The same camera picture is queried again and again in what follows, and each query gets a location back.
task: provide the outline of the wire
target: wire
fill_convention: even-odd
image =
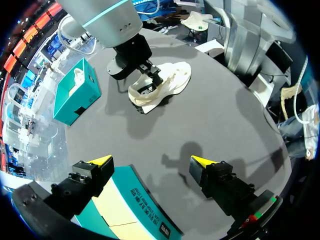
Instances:
[[[310,123],[310,121],[303,121],[303,120],[301,120],[301,119],[298,117],[297,108],[296,108],[296,105],[297,105],[297,95],[298,95],[299,87],[300,87],[300,84],[301,84],[302,77],[303,77],[304,74],[305,74],[305,70],[306,70],[306,68],[307,68],[307,65],[308,65],[308,56],[305,57],[304,65],[303,65],[303,67],[302,67],[300,76],[299,76],[299,78],[298,78],[298,82],[297,82],[297,84],[296,84],[296,90],[295,90],[295,94],[294,94],[294,98],[293,98],[293,111],[294,111],[294,115],[295,115],[295,118],[298,120],[298,122],[301,123],[301,124],[309,124],[309,123]]]
[[[271,75],[271,74],[267,74],[267,73],[263,73],[263,72],[260,72],[260,74],[264,74],[264,75],[267,75],[267,76],[272,76],[271,80],[269,81],[270,84],[274,81],[274,77],[279,77],[279,76],[286,76],[286,77],[288,77],[287,74]]]
[[[64,18],[62,18],[62,20],[59,22],[59,25],[58,25],[58,39],[59,41],[62,43],[62,45],[64,47],[66,47],[67,49],[70,49],[71,51],[74,51],[76,53],[79,53],[79,54],[83,54],[85,56],[90,56],[92,55],[94,52],[95,52],[95,49],[96,49],[96,44],[97,44],[97,39],[94,40],[94,45],[93,45],[93,49],[91,52],[83,52],[83,51],[80,51],[78,49],[75,49],[71,46],[69,46],[68,44],[66,44],[65,40],[62,38],[62,35],[61,35],[61,26],[62,24],[64,23],[64,21],[67,19],[67,18],[72,18],[70,15],[67,15],[65,16]]]
[[[264,74],[264,75],[272,76],[272,77],[278,77],[278,76],[286,76],[286,77],[288,77],[288,75],[286,75],[286,74],[272,75],[272,74],[267,74],[267,73],[263,73],[263,72],[260,72],[260,73]]]
[[[221,40],[223,39],[223,37],[222,37],[222,35],[221,35],[221,29],[222,29],[222,26],[221,26],[221,24],[222,24],[222,18],[220,19],[220,25],[219,25],[219,35],[218,35],[218,37],[220,36],[221,37]]]
[[[153,15],[156,14],[160,9],[160,0],[156,0],[156,10],[154,12],[143,12],[137,11],[138,14],[145,14],[145,15]]]

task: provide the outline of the robotic arm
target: robotic arm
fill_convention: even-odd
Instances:
[[[106,48],[116,51],[107,66],[116,80],[129,76],[135,69],[152,78],[153,89],[163,80],[160,69],[149,58],[152,55],[144,36],[139,34],[143,24],[131,0],[57,0],[85,30]]]

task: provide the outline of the gray table surface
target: gray table surface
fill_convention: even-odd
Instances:
[[[291,174],[288,151],[270,115],[228,69],[172,37],[142,29],[156,64],[185,61],[191,79],[185,90],[147,115],[126,92],[139,77],[118,82],[107,73],[116,55],[103,49],[89,63],[101,97],[66,127],[70,164],[112,154],[115,166],[133,164],[153,197],[184,232],[183,239],[219,239],[233,218],[206,199],[189,174],[190,156],[226,161],[256,194],[276,194]]]

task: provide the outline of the jeans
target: jeans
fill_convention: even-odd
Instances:
[[[277,127],[285,142],[289,155],[292,158],[303,158],[306,156],[306,146],[304,138],[304,126],[298,122],[295,116],[290,117],[284,122],[277,124]]]

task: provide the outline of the white sneaker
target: white sneaker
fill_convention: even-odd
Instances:
[[[152,79],[146,74],[128,88],[131,102],[141,107],[144,114],[154,109],[165,97],[181,93],[189,83],[191,67],[182,61],[177,63],[164,63],[157,66],[161,71],[159,77],[163,82],[153,90]]]
[[[79,68],[73,70],[75,85],[69,91],[69,97],[77,91],[77,89],[85,82],[85,73]]]

